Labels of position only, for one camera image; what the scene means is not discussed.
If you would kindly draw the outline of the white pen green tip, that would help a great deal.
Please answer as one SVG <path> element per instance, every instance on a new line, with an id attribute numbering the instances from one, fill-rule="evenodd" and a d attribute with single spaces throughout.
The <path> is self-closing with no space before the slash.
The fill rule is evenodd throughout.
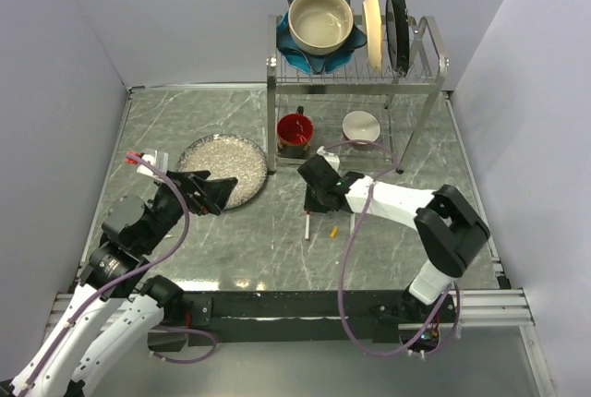
<path id="1" fill-rule="evenodd" d="M 355 227 L 356 227 L 356 215 L 352 214 L 350 216 L 350 234 L 352 234 L 355 231 Z"/>

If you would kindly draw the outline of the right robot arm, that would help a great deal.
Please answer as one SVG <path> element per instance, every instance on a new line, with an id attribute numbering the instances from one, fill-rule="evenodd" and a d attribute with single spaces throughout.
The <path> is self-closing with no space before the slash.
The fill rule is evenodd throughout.
<path id="1" fill-rule="evenodd" d="M 455 186 L 415 189 L 357 172 L 340 175 L 337 168 L 332 155 L 316 155 L 299 166 L 307 184 L 305 209 L 365 213 L 416 231 L 427 261 L 410 282 L 404 311 L 414 321 L 425 321 L 436 311 L 439 295 L 464 275 L 488 242 L 488 226 Z"/>

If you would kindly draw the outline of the white pen red tip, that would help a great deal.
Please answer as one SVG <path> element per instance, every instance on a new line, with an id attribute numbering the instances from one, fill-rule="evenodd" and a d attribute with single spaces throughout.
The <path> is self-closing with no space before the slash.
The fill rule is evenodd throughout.
<path id="1" fill-rule="evenodd" d="M 306 241 L 310 240 L 310 212 L 309 211 L 306 212 L 304 238 Z"/>

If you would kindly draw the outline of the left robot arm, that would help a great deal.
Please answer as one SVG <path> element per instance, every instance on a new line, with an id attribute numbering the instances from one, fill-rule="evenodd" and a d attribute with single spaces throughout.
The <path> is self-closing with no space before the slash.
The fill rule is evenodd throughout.
<path id="1" fill-rule="evenodd" d="M 183 289 L 143 275 L 154 265 L 148 256 L 178 222 L 188 228 L 193 214 L 223 211 L 238 181 L 210 175 L 159 172 L 153 198 L 114 202 L 67 309 L 28 365 L 2 382 L 2 395 L 90 396 L 149 330 L 182 317 Z"/>

